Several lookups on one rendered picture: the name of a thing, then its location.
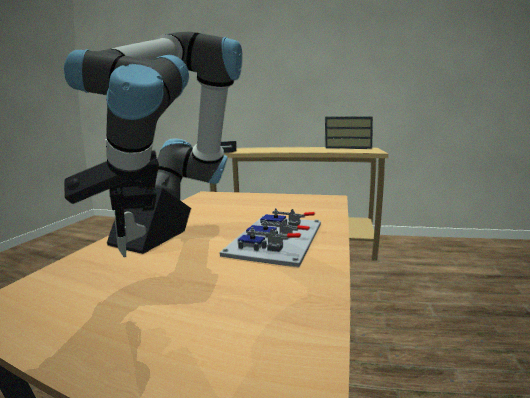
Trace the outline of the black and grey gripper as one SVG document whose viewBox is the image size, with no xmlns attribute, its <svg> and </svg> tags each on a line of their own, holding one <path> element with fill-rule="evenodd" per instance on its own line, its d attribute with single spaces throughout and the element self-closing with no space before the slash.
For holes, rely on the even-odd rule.
<svg viewBox="0 0 530 398">
<path fill-rule="evenodd" d="M 143 208 L 143 211 L 154 210 L 157 195 L 155 183 L 159 163 L 156 157 L 156 151 L 152 150 L 149 163 L 137 170 L 128 171 L 116 168 L 108 159 L 107 164 L 113 173 L 122 177 L 128 177 L 127 182 L 109 189 L 112 210 L 115 210 L 118 250 L 125 258 L 127 257 L 126 243 L 144 236 L 146 234 L 146 228 L 136 224 L 134 215 L 131 212 L 124 213 L 124 209 Z"/>
</svg>

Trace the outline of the red-handled toggle clamp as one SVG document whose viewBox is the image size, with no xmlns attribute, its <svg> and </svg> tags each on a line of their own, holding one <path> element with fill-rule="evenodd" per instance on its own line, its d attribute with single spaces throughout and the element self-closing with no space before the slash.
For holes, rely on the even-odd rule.
<svg viewBox="0 0 530 398">
<path fill-rule="evenodd" d="M 264 222 L 262 222 L 262 225 L 264 226 L 263 227 L 264 230 L 268 230 L 268 226 L 277 226 L 277 227 L 279 227 L 279 234 L 282 234 L 282 235 L 287 235 L 288 233 L 291 233 L 291 232 L 293 233 L 293 231 L 298 231 L 298 229 L 300 229 L 300 230 L 309 230 L 310 229 L 309 226 L 298 225 L 298 227 L 294 227 L 292 225 L 287 225 L 285 220 L 282 220 L 282 223 L 281 224 L 280 223 L 268 223 L 267 221 L 264 221 Z"/>
<path fill-rule="evenodd" d="M 255 231 L 253 227 L 248 231 L 250 234 L 250 239 L 255 239 L 255 235 L 268 236 L 267 251 L 280 252 L 283 248 L 283 240 L 288 240 L 288 238 L 300 238 L 301 233 L 288 233 L 287 235 L 276 234 L 274 229 L 271 229 L 270 232 L 261 232 Z M 280 243 L 282 241 L 282 243 Z"/>
<path fill-rule="evenodd" d="M 274 218 L 278 218 L 277 214 L 288 215 L 289 217 L 288 225 L 292 225 L 292 226 L 298 226 L 300 224 L 299 218 L 305 218 L 305 216 L 315 215 L 315 212 L 305 212 L 304 214 L 297 214 L 294 212 L 293 209 L 291 209 L 291 212 L 280 212 L 280 211 L 277 211 L 277 208 L 275 208 L 272 214 L 274 214 Z"/>
</svg>

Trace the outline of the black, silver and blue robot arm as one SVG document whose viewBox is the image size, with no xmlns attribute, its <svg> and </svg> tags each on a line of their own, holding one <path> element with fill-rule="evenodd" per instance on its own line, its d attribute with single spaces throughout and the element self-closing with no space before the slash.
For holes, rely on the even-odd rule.
<svg viewBox="0 0 530 398">
<path fill-rule="evenodd" d="M 192 148 L 184 140 L 170 139 L 157 158 L 155 187 L 180 200 L 183 177 L 212 184 L 221 179 L 228 158 L 219 148 L 227 92 L 239 79 L 241 68 L 238 41 L 176 32 L 102 51 L 74 50 L 65 60 L 64 77 L 73 89 L 107 95 L 106 157 L 116 168 L 129 171 L 149 163 L 159 117 L 182 94 L 188 71 L 197 72 L 201 84 L 198 145 Z M 65 199 L 74 204 L 127 181 L 113 173 L 106 161 L 66 178 Z"/>
</svg>

